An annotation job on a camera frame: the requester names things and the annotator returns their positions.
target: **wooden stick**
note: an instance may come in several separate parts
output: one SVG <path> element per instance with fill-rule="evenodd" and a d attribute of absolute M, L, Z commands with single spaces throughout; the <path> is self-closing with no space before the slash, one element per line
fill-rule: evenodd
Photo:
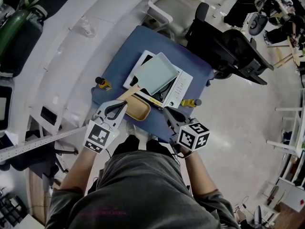
<path fill-rule="evenodd" d="M 294 48 L 292 47 L 292 44 L 291 44 L 291 41 L 290 41 L 290 37 L 287 36 L 287 42 L 288 42 L 288 45 L 290 47 L 290 50 L 291 50 L 291 53 L 292 53 L 292 56 L 294 57 L 294 61 L 295 61 L 295 64 L 297 66 L 300 66 L 301 62 L 300 62 L 300 58 L 297 54 L 295 54 L 294 52 Z"/>
<path fill-rule="evenodd" d="M 141 90 L 141 87 L 139 87 L 138 84 L 135 84 L 133 87 L 129 88 L 124 94 L 119 96 L 117 98 L 117 100 L 126 100 L 128 97 L 130 97 L 131 95 L 137 93 L 140 90 Z"/>
<path fill-rule="evenodd" d="M 275 68 L 280 68 L 283 64 L 285 64 L 286 62 L 288 62 L 289 60 L 291 60 L 291 57 L 293 57 L 292 53 L 289 54 L 288 56 L 284 57 L 283 59 L 281 59 L 279 62 L 277 62 L 273 67 Z"/>
<path fill-rule="evenodd" d="M 281 64 L 280 66 L 278 66 L 277 68 L 282 67 L 283 65 L 285 65 L 288 61 L 292 60 L 294 57 L 291 55 L 289 59 L 287 59 L 286 61 L 283 62 L 283 64 Z"/>

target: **green machine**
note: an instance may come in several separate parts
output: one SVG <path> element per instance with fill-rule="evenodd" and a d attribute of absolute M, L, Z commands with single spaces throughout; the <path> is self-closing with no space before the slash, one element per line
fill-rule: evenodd
<path fill-rule="evenodd" d="M 67 0 L 0 1 L 0 133 L 8 128 L 13 77 L 18 76 L 43 31 L 43 22 Z"/>

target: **white box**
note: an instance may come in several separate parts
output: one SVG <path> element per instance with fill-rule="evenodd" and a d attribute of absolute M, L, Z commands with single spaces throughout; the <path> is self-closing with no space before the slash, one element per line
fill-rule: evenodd
<path fill-rule="evenodd" d="M 206 146 L 210 130 L 201 123 L 193 123 L 181 126 L 178 143 L 187 149 L 194 151 Z"/>

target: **blue tabletop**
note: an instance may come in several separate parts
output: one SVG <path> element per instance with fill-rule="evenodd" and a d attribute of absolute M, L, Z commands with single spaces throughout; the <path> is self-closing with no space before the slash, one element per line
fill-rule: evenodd
<path fill-rule="evenodd" d="M 102 76 L 112 84 L 112 89 L 105 91 L 98 86 L 92 89 L 92 101 L 96 106 L 114 100 L 126 91 L 123 84 L 145 50 L 154 54 L 163 52 L 172 64 L 193 77 L 184 99 L 198 99 L 207 81 L 214 76 L 211 66 L 185 47 L 144 26 L 138 26 L 117 52 Z M 173 131 L 166 124 L 162 111 L 152 103 L 149 104 L 152 109 L 144 121 L 136 121 L 128 115 L 125 115 L 124 118 L 159 139 L 169 142 Z M 182 106 L 179 109 L 189 115 L 193 111 L 192 108 Z"/>

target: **white floor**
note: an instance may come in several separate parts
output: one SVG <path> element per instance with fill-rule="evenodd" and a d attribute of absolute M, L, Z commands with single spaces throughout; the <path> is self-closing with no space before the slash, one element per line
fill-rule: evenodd
<path fill-rule="evenodd" d="M 219 1 L 207 0 L 210 5 Z M 229 11 L 234 1 L 226 2 L 225 12 Z M 218 13 L 214 19 L 212 13 L 213 10 L 210 10 L 207 21 L 220 30 L 226 30 L 221 22 L 221 15 Z M 256 36 L 255 40 L 261 55 L 270 63 L 275 63 L 275 50 L 267 49 L 262 35 Z M 237 76 L 211 81 L 211 86 L 205 88 L 200 97 L 203 104 L 193 112 L 193 117 L 212 132 L 207 147 L 199 150 L 199 154 L 224 197 L 233 206 L 241 204 L 243 198 L 249 196 L 246 205 L 253 211 L 264 200 L 261 195 L 264 182 L 275 182 L 279 175 L 283 153 L 274 150 L 265 141 L 279 140 L 281 129 L 285 127 L 281 115 L 275 112 L 275 107 L 299 105 L 296 89 L 301 88 L 301 83 L 295 69 L 294 63 L 290 62 L 273 72 L 266 70 L 261 75 L 268 82 L 266 86 Z M 124 123 L 120 126 L 121 135 L 109 148 L 111 154 L 126 138 L 123 125 Z M 140 148 L 143 149 L 147 134 L 138 135 L 141 137 Z M 65 141 L 75 144 L 81 150 L 83 137 L 84 134 L 77 134 L 66 138 Z M 75 158 L 72 155 L 62 157 L 69 168 Z M 96 158 L 88 188 L 108 159 L 106 152 Z M 183 164 L 182 173 L 188 184 Z"/>

